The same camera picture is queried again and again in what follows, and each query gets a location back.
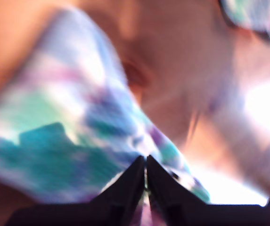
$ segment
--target black plastic object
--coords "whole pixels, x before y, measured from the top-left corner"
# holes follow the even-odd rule
[[[37,205],[16,211],[6,226],[127,226],[144,190],[139,156],[118,180],[84,204]]]
[[[208,205],[147,157],[147,184],[168,226],[270,226],[270,207]]]
[[[127,226],[142,196],[144,157],[85,204],[38,205],[15,212],[6,226]],[[270,206],[208,205],[181,186],[152,157],[147,184],[168,226],[270,226]]]

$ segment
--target sunlight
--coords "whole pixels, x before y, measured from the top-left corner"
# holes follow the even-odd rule
[[[258,86],[247,93],[245,111],[253,121],[270,132],[270,83]]]

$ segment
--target tie-dye fabric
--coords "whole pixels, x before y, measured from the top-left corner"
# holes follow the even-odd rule
[[[270,36],[270,0],[222,0],[222,5],[234,24]]]
[[[85,13],[63,10],[0,94],[0,182],[38,202],[88,202],[149,154],[209,201],[183,155],[136,104],[106,35]],[[136,222],[150,225],[142,200]]]

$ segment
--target person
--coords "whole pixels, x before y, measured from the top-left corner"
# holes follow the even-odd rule
[[[158,12],[166,12],[170,18],[176,14],[175,8],[169,10],[157,6]],[[175,109],[172,105],[186,103],[184,97],[194,97],[194,93],[200,91],[202,100],[197,97],[194,99],[197,101],[191,100],[196,103],[195,108],[215,111],[218,104],[228,101],[229,95],[221,93],[233,90],[230,89],[232,76],[225,76],[231,74],[231,61],[227,60],[224,65],[212,62],[202,79],[214,85],[204,86],[197,85],[198,82],[187,74],[190,59],[184,65],[184,57],[181,57],[187,52],[192,59],[198,59],[200,53],[195,49],[200,49],[201,43],[207,47],[203,48],[208,51],[206,56],[218,45],[221,46],[219,55],[229,56],[232,38],[225,30],[226,25],[221,18],[214,17],[211,21],[220,35],[205,39],[196,34],[199,41],[192,46],[184,41],[191,38],[187,31],[194,31],[201,19],[211,18],[209,15],[197,15],[196,23],[187,25],[186,29],[176,23],[167,31],[165,23],[156,24],[154,31],[157,32],[147,33],[144,41],[140,41],[140,34],[146,33],[140,31],[151,27],[152,20],[151,24],[142,24],[137,32],[124,31],[127,26],[122,24],[119,34],[124,42],[132,41],[125,51],[124,46],[119,45],[121,40],[117,32],[114,34],[110,31],[113,27],[104,24],[110,24],[111,20],[96,15],[89,7],[87,13],[107,33],[118,54],[105,34],[78,10],[69,9],[52,22],[22,69],[0,94],[0,181],[38,202],[86,202],[138,154],[151,153],[178,175],[180,183],[208,201],[209,194],[189,174],[184,157],[138,107],[142,94],[141,90],[137,92],[136,84],[148,86],[153,72],[157,74],[149,87],[153,92],[147,93],[143,107],[168,137],[180,135],[184,130],[183,115],[174,114],[174,120],[163,120],[163,117],[170,117],[171,112],[168,112],[157,118],[156,112],[162,106]],[[142,17],[150,18],[151,14],[143,11]],[[153,61],[147,55],[138,57],[139,50],[151,43],[161,50],[155,54],[156,51],[151,49],[150,54],[155,56]],[[204,59],[195,62],[191,73],[204,72],[199,66],[203,64]],[[187,114],[191,115],[192,103],[186,103],[186,106]],[[144,207],[147,207],[143,211],[146,214],[140,222],[148,224],[151,217],[147,200]]]
[[[138,106],[106,35],[80,10],[61,11],[0,94],[0,181],[42,203],[89,202],[150,154],[209,201]],[[143,214],[150,213],[146,196]],[[133,221],[152,224],[141,213]]]

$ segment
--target tie-dye top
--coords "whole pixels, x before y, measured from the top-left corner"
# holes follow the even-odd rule
[[[209,201],[183,155],[136,104],[110,40],[85,13],[61,11],[0,94],[0,182],[38,202],[88,202],[149,154]],[[133,225],[152,224],[142,199]],[[154,224],[164,224],[159,219]]]

